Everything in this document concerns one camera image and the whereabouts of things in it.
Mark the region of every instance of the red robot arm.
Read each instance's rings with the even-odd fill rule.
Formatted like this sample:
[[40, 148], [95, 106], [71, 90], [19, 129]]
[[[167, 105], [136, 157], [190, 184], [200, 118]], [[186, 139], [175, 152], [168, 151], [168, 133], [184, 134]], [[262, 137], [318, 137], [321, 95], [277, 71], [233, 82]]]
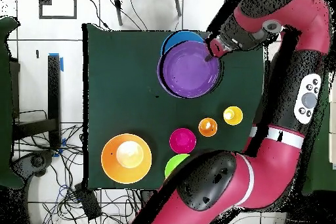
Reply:
[[[331, 42], [329, 8], [323, 0], [238, 2], [226, 0], [209, 27], [213, 56], [253, 49], [284, 28], [264, 84], [261, 121], [252, 127], [242, 153], [201, 152], [183, 161], [133, 224], [210, 224], [232, 206], [271, 205], [293, 179], [324, 79], [322, 59]], [[215, 38], [221, 48], [213, 52]]]

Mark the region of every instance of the orange bowl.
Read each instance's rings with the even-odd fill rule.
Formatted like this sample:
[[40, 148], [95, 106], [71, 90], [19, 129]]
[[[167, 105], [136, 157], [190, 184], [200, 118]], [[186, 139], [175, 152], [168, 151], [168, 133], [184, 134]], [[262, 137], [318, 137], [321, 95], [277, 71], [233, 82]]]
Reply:
[[205, 137], [213, 136], [217, 132], [217, 123], [214, 119], [204, 118], [199, 122], [198, 130]]
[[[117, 149], [127, 141], [138, 143], [144, 153], [141, 163], [134, 168], [123, 167], [117, 160]], [[152, 165], [152, 153], [147, 143], [139, 136], [133, 134], [120, 134], [110, 139], [102, 149], [102, 169], [105, 174], [112, 180], [123, 183], [136, 183], [140, 181], [150, 170]]]

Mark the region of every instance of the control buttons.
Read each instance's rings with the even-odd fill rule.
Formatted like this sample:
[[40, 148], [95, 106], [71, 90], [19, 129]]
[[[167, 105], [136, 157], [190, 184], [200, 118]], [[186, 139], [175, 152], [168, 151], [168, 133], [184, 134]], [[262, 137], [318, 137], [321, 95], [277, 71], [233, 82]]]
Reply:
[[318, 74], [308, 74], [301, 80], [293, 110], [300, 123], [308, 124], [312, 120], [321, 84], [322, 80]]
[[300, 112], [300, 114], [304, 114], [304, 113], [306, 112], [306, 109], [304, 109], [303, 107], [301, 107], [301, 108], [299, 109], [299, 112]]
[[302, 96], [302, 104], [307, 109], [314, 108], [317, 102], [318, 100], [316, 98], [316, 95], [314, 95], [313, 93], [305, 93]]

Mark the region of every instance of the tabletop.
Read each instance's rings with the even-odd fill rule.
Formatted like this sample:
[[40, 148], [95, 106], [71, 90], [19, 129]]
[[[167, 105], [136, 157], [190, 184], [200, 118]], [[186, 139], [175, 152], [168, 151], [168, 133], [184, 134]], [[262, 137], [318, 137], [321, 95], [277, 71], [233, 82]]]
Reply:
[[[176, 128], [194, 132], [196, 150], [243, 150], [263, 91], [263, 48], [233, 52], [221, 59], [224, 68], [218, 87], [196, 99], [169, 95], [157, 77], [161, 46], [172, 32], [104, 31], [87, 24], [89, 50], [89, 188], [158, 189], [167, 162], [175, 153], [169, 137]], [[197, 32], [205, 37], [207, 33]], [[222, 113], [239, 106], [243, 121], [225, 123]], [[203, 137], [201, 119], [217, 121], [218, 131]], [[132, 133], [152, 151], [148, 174], [131, 185], [111, 180], [102, 169], [101, 153], [114, 136]]]

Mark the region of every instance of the yellow bowl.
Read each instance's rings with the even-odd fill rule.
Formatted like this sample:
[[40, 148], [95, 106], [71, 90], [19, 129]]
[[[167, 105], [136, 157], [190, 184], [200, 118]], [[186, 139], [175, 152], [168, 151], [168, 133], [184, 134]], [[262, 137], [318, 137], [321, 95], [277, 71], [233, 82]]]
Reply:
[[223, 112], [223, 118], [229, 125], [238, 125], [243, 120], [243, 112], [237, 106], [230, 106]]

